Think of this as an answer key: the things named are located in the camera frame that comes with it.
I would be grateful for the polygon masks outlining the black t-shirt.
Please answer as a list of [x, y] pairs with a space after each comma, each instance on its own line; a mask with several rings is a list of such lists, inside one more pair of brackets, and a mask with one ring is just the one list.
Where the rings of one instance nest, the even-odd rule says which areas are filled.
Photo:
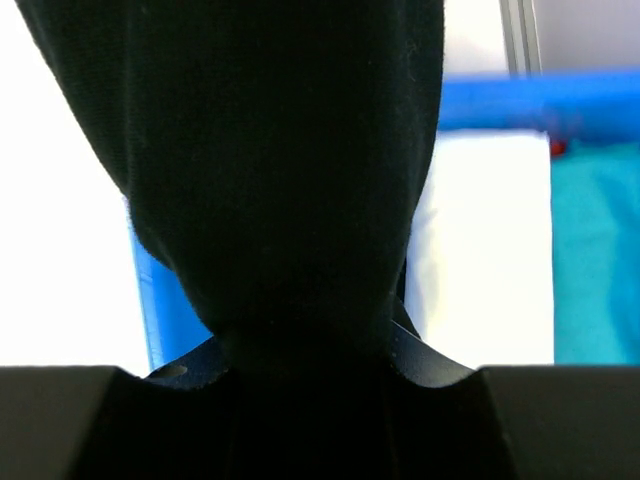
[[228, 368], [227, 479], [397, 479], [389, 343], [440, 1], [21, 1]]

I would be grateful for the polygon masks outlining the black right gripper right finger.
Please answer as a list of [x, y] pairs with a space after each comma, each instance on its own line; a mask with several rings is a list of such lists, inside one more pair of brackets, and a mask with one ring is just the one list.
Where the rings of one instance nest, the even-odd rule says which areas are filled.
[[471, 370], [409, 324], [396, 300], [390, 410], [399, 478], [638, 478], [638, 368]]

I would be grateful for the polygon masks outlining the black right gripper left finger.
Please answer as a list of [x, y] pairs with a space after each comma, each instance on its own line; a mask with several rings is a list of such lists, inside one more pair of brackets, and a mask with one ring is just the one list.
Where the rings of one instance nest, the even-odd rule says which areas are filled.
[[4, 367], [4, 479], [227, 479], [232, 400], [217, 342], [136, 377], [115, 366]]

